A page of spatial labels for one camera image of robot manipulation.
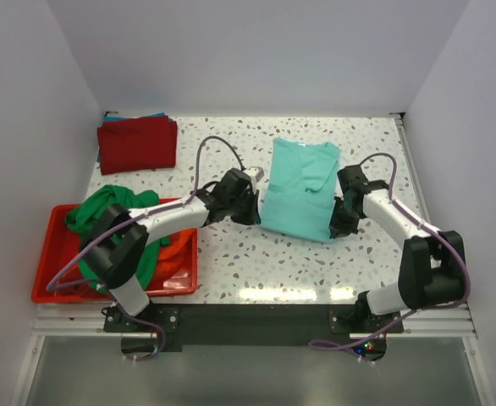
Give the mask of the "teal t shirt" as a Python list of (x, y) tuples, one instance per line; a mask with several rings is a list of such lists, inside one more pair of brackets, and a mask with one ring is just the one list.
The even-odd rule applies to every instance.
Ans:
[(333, 143), (275, 139), (261, 226), (298, 239), (330, 243), (338, 169), (339, 148)]

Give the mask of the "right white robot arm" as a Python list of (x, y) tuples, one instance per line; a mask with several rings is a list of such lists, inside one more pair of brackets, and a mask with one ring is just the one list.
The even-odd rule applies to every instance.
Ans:
[(451, 305), (469, 292), (462, 237), (425, 223), (390, 196), (390, 185), (369, 180), (361, 166), (337, 172), (342, 195), (335, 199), (329, 222), (330, 237), (359, 233), (362, 220), (373, 220), (401, 249), (398, 280), (358, 295), (352, 311), (339, 316), (342, 324), (364, 327), (379, 316), (403, 310), (433, 309)]

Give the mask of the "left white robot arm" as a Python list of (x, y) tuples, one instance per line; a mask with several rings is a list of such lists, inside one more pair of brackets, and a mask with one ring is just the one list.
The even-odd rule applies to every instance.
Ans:
[(112, 205), (80, 246), (78, 259), (89, 266), (126, 314), (139, 317), (151, 303), (135, 275), (147, 245), (226, 218), (257, 225), (261, 222), (258, 182), (263, 174), (260, 167), (232, 168), (210, 190), (201, 188), (169, 203), (130, 210)]

